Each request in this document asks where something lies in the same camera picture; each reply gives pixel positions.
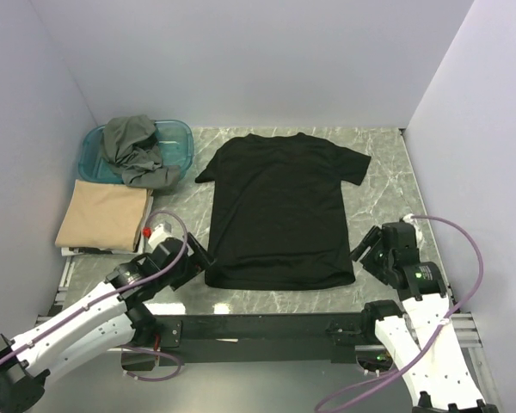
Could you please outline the black t shirt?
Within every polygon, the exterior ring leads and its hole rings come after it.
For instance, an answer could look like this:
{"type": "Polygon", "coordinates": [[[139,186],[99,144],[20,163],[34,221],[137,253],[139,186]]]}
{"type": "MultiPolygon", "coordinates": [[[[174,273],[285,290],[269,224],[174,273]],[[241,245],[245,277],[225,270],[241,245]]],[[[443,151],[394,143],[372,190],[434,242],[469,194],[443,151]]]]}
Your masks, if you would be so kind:
{"type": "Polygon", "coordinates": [[[197,175],[213,183],[209,287],[309,291],[354,283],[344,182],[360,186],[371,157],[298,133],[223,144],[197,175]]]}

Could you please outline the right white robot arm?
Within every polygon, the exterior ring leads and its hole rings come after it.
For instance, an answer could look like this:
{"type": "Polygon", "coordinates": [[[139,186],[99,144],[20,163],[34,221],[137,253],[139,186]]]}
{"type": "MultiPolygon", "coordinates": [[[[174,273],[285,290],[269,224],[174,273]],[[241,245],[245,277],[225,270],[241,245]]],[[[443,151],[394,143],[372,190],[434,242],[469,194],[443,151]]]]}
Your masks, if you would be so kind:
{"type": "Polygon", "coordinates": [[[383,385],[403,379],[415,412],[496,412],[464,360],[453,303],[439,266],[420,257],[417,216],[372,227],[351,258],[397,292],[398,299],[365,304],[360,333],[381,342],[393,360],[383,385]]]}

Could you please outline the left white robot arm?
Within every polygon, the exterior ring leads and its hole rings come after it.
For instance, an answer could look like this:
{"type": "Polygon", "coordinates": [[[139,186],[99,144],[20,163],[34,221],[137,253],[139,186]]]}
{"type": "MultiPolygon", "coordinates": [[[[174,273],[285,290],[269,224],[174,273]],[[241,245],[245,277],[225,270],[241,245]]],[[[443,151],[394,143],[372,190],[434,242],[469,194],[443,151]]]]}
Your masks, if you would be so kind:
{"type": "Polygon", "coordinates": [[[146,306],[176,290],[215,259],[194,238],[167,236],[150,253],[118,265],[86,296],[14,338],[0,335],[0,411],[25,412],[46,382],[117,346],[144,346],[162,332],[146,306]]]}

